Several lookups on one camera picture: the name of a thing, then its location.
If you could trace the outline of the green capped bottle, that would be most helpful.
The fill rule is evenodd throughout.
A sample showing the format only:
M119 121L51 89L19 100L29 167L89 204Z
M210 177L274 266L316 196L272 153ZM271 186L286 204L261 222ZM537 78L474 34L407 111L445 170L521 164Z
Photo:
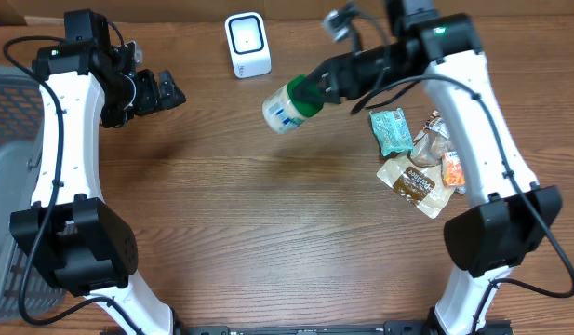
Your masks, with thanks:
M286 134L314 117L323 109L323 104L311 104L296 100L294 88L306 78L299 75L279 88L262 104L262 116L267 125L278 134Z

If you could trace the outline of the green snack packet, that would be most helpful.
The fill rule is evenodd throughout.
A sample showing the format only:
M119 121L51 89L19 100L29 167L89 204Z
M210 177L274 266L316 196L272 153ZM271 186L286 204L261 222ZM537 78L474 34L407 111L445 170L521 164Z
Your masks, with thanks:
M401 108L393 111L370 112L369 117L382 156L413 151L413 140Z

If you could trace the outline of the beige plastic pouch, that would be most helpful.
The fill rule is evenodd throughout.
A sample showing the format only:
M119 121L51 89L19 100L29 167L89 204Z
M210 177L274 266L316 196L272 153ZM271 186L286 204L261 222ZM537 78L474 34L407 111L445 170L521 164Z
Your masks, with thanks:
M445 120L433 111L413 140L411 153L388 159L377 177L418 210L435 219L447 205L456 186L445 184L444 156L456 149Z

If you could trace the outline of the orange tissue pack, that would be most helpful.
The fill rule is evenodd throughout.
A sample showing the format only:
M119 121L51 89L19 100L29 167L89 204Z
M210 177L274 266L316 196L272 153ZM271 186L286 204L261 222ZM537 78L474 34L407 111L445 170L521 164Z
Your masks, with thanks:
M465 184L461 161L456 151L442 155L441 168L442 182L446 187L461 187Z

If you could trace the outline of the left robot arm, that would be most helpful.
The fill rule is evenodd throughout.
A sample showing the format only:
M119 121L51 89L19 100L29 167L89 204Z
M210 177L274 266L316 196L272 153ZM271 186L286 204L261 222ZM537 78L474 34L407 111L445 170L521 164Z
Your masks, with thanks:
M169 72L141 69L135 42L113 44L117 27L89 9L64 16L63 37L44 36L27 74L44 112L40 171L10 232L28 271L100 306L127 334L181 334L175 311L138 270L131 227L110 209L99 177L99 131L185 102Z

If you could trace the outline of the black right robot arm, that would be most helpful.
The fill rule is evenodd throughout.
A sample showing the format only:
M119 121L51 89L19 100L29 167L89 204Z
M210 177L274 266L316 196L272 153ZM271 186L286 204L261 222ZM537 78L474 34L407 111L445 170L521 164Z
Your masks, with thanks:
M430 1L385 3L391 36L325 60L290 85L292 99L322 106L352 100L364 109L383 91L423 83L460 157L469 207L444 228L453 269L422 321L388 321L388 334L508 334L486 321L499 286L541 241L562 207L517 150L491 87L487 58L466 14L444 16Z

